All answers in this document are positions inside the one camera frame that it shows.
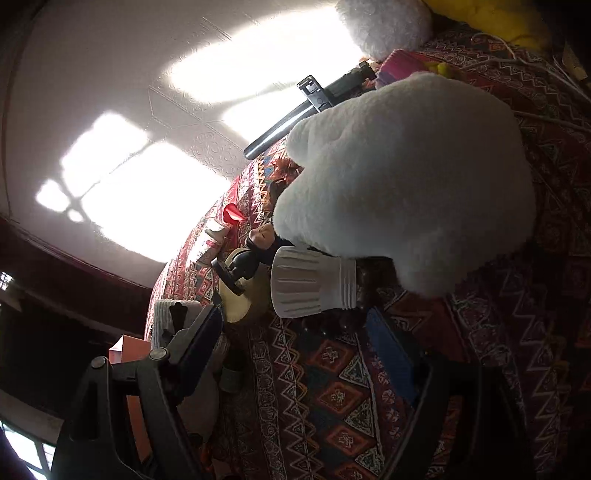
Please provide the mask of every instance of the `patterned fabric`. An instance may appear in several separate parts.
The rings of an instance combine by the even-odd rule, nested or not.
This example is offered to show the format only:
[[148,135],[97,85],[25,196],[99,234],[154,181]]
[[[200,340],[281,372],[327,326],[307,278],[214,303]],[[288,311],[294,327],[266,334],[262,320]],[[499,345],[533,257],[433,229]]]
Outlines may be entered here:
[[[458,26],[415,56],[459,67],[509,57],[503,44],[472,39],[474,33]],[[540,57],[517,53],[560,75]],[[541,69],[484,64],[464,70],[463,80],[514,110],[591,128],[576,95]],[[591,428],[591,138],[540,119],[516,119],[537,196],[532,240],[484,265],[445,298],[424,300],[399,290],[381,296],[389,321],[412,331],[424,346],[458,361],[502,367],[543,475],[564,458],[569,442]],[[298,173],[284,141],[250,163],[168,263],[152,305],[160,298],[208,303],[215,275],[188,260],[206,219],[220,218],[230,202],[247,215],[228,239],[227,254],[270,216],[270,182],[289,183]],[[249,352],[251,365],[242,391],[220,399],[216,458],[249,480],[365,480],[379,474],[411,410],[390,388],[365,332],[324,340],[272,311],[255,325],[228,330],[230,341]],[[460,409],[459,399],[452,398],[429,476],[444,471]]]

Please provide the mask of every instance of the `silver bolt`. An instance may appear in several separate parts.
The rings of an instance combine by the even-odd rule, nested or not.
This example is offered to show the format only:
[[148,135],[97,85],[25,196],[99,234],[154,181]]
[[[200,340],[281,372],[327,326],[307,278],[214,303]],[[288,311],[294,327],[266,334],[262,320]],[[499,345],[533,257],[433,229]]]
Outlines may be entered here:
[[152,360],[164,360],[168,358],[168,350],[164,347],[155,348],[150,352],[150,358]]
[[96,356],[92,359],[92,362],[90,362],[90,366],[92,368],[100,368],[106,363],[107,359],[104,356]]

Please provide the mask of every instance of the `yellow fabric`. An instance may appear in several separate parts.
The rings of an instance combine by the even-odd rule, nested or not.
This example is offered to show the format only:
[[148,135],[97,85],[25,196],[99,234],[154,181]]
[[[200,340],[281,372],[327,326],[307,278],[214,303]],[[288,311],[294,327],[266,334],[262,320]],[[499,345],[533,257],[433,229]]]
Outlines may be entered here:
[[424,0],[436,14],[501,37],[507,43],[542,52],[550,30],[531,0]]

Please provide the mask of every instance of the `blue gripper pad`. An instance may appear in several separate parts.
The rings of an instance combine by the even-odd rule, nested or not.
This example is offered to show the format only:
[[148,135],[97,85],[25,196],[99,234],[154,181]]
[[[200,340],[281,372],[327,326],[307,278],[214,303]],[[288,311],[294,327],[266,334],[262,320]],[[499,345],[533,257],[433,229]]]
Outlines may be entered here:
[[419,359],[418,344],[413,339],[409,341],[407,332],[395,334],[376,308],[368,311],[365,328],[396,395],[414,405],[418,396],[414,381],[414,367]]

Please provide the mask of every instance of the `white plush toy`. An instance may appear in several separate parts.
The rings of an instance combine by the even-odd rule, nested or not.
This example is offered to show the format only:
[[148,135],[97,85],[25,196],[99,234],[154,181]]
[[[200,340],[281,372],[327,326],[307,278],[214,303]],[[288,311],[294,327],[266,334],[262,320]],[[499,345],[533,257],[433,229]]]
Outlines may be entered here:
[[431,37],[431,11],[421,0],[339,0],[341,22],[367,56],[416,50]]
[[339,257],[390,257],[432,297],[517,249],[535,201],[511,109],[456,80],[415,73],[299,122],[304,171],[277,200],[277,234]]

